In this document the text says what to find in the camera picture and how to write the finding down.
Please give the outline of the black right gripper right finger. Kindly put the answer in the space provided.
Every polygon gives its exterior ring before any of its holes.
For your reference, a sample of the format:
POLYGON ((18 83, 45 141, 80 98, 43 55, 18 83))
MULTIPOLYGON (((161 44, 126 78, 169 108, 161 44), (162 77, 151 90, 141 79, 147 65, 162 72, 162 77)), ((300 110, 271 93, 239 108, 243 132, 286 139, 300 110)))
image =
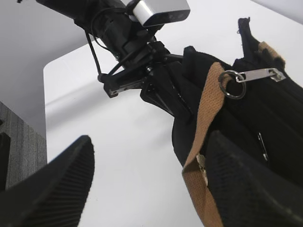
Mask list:
POLYGON ((225 227, 301 227, 303 190, 242 151, 219 131, 206 149, 208 188, 225 227))

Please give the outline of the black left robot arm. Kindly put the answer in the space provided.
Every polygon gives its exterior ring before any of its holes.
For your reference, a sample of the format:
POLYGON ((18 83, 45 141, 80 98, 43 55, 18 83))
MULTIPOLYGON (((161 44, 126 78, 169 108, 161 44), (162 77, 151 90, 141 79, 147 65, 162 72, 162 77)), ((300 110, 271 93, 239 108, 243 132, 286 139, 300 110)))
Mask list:
POLYGON ((192 111, 177 83, 183 57, 171 54, 155 36, 165 24, 189 16, 187 1, 42 0, 40 4, 71 18, 89 42, 101 40, 116 58, 110 72, 98 72, 110 98, 139 89, 145 102, 177 119, 191 119, 192 111))

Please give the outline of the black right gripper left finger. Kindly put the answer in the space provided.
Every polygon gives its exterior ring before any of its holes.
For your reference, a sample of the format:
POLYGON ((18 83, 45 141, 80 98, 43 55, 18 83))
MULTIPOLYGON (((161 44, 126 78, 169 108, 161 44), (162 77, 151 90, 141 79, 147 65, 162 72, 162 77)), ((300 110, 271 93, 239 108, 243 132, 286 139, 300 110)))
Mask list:
POLYGON ((0 194, 2 227, 76 227, 95 171, 88 135, 27 179, 0 194))

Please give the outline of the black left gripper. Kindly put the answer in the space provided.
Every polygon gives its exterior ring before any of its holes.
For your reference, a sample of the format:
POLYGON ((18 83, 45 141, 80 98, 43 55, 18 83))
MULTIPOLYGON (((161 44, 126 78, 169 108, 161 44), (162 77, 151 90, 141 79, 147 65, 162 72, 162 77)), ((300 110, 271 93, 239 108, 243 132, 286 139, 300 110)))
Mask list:
MULTIPOLYGON (((143 27, 126 14, 108 14, 97 19, 97 37, 109 48, 118 64, 98 77, 110 98, 128 89, 138 89, 145 75, 144 67, 152 61, 157 45, 155 34, 163 25, 143 27)), ((183 55, 165 54, 163 64, 148 69, 140 98, 175 118, 191 118, 192 111, 181 95, 183 55)))

